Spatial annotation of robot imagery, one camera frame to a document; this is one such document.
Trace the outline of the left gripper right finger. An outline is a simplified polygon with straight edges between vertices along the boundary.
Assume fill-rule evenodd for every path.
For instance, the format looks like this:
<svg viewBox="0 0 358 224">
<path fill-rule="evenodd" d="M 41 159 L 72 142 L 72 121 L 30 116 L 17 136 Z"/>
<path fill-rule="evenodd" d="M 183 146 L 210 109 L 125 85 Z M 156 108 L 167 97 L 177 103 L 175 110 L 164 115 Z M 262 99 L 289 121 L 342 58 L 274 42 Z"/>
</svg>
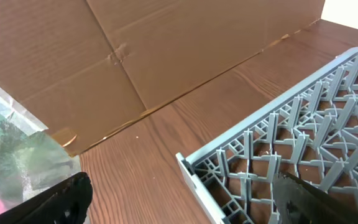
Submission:
<svg viewBox="0 0 358 224">
<path fill-rule="evenodd" d="M 283 223 L 358 224 L 358 212 L 287 172 L 273 177 L 273 199 Z"/>
</svg>

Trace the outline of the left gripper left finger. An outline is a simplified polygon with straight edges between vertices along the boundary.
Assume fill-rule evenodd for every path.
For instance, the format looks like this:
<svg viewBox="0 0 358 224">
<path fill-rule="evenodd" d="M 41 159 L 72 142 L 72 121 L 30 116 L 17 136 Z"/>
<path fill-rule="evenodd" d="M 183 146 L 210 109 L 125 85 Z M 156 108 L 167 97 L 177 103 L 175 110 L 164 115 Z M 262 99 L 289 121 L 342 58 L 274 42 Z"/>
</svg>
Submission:
<svg viewBox="0 0 358 224">
<path fill-rule="evenodd" d="M 78 172 L 0 214 L 0 224 L 82 224 L 93 198 L 86 172 Z"/>
</svg>

